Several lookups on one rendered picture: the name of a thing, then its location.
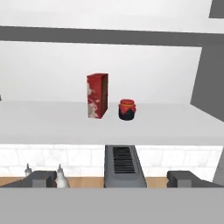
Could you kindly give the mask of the white pepper shaker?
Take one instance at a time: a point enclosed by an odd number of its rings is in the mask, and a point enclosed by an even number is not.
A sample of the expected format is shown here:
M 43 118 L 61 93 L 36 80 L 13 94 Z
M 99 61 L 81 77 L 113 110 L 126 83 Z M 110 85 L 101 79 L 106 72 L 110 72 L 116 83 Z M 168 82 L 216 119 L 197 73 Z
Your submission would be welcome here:
M 64 175 L 61 164 L 59 164 L 59 168 L 57 170 L 56 184 L 58 188 L 69 188 L 69 183 L 67 178 Z

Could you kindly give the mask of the white open cabinet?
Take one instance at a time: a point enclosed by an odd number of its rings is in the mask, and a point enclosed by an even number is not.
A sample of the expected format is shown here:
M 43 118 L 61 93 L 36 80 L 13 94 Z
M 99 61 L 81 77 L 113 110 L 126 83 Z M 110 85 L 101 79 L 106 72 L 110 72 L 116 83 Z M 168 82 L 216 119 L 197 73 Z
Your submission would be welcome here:
M 191 104 L 212 34 L 224 0 L 0 0 L 0 144 L 224 144 L 224 122 Z M 90 74 L 108 74 L 101 119 Z

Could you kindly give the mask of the red and white box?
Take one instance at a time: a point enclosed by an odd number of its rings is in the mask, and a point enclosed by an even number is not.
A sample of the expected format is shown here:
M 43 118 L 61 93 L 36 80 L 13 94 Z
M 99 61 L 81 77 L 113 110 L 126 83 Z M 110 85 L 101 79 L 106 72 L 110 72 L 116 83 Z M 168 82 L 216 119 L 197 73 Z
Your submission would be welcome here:
M 107 73 L 94 73 L 87 76 L 87 114 L 90 118 L 101 119 L 108 109 Z

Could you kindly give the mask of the grey toaster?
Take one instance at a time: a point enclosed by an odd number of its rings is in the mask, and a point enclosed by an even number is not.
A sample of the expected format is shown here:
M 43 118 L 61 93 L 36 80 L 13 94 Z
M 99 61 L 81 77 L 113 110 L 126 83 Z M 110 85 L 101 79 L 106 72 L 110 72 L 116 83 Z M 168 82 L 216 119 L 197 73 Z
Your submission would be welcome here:
M 103 186 L 105 188 L 147 187 L 134 145 L 105 146 Z

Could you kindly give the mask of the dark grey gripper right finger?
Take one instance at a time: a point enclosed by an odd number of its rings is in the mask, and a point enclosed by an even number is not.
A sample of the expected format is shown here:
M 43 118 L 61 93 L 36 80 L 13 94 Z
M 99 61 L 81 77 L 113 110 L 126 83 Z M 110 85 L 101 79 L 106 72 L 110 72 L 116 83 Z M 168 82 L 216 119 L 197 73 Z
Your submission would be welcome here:
M 215 183 L 202 180 L 194 175 L 190 171 L 168 171 L 167 172 L 167 187 L 192 187 L 192 188 L 204 188 L 204 187 L 221 187 Z

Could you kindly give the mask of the dark jam jar red lid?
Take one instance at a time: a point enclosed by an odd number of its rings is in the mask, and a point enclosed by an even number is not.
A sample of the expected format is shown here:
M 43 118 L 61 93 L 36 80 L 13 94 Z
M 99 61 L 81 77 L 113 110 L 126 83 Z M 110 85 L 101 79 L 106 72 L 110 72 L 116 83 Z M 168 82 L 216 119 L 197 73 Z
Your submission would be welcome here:
M 136 104 L 131 99 L 122 99 L 118 105 L 119 118 L 124 121 L 131 121 L 135 117 L 137 111 Z

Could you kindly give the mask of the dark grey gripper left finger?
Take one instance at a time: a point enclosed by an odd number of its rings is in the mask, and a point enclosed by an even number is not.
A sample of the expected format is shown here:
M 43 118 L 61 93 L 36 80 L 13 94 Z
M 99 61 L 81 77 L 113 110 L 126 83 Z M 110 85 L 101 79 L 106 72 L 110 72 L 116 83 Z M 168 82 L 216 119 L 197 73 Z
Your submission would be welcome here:
M 34 171 L 27 177 L 3 185 L 3 187 L 56 187 L 56 171 Z

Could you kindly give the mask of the grey cabinet door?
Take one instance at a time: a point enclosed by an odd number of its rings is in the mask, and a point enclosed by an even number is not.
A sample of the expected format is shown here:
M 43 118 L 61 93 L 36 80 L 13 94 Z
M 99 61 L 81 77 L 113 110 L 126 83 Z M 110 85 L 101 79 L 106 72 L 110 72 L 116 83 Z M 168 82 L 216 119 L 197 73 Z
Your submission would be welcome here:
M 224 122 L 224 34 L 202 46 L 191 104 Z

